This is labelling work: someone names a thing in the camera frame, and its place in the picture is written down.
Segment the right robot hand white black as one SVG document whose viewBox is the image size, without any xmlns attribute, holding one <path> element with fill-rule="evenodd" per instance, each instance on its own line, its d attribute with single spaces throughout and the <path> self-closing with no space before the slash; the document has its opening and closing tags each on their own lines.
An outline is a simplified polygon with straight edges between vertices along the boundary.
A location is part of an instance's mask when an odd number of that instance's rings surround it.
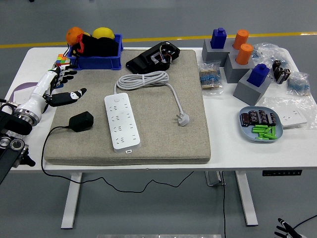
<svg viewBox="0 0 317 238">
<path fill-rule="evenodd" d="M 276 228 L 280 230 L 282 233 L 275 231 L 274 234 L 280 238 L 306 238 L 305 235 L 297 233 L 295 229 L 301 224 L 309 220 L 310 218 L 300 222 L 295 227 L 292 227 L 287 222 L 285 222 L 282 218 L 278 218 L 278 222 L 281 224 L 281 226 L 276 226 Z"/>
</svg>

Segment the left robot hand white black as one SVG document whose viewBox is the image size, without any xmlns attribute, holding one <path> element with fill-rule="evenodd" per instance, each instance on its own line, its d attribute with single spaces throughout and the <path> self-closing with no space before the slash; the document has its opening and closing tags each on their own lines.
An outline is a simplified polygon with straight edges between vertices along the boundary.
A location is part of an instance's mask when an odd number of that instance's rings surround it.
<svg viewBox="0 0 317 238">
<path fill-rule="evenodd" d="M 47 71 L 35 86 L 29 100 L 19 105 L 14 115 L 27 121 L 31 126 L 36 126 L 48 106 L 58 107 L 77 102 L 86 93 L 86 88 L 73 92 L 52 93 L 58 86 L 74 78 L 77 73 L 73 70 L 74 67 L 65 64 Z"/>
</svg>

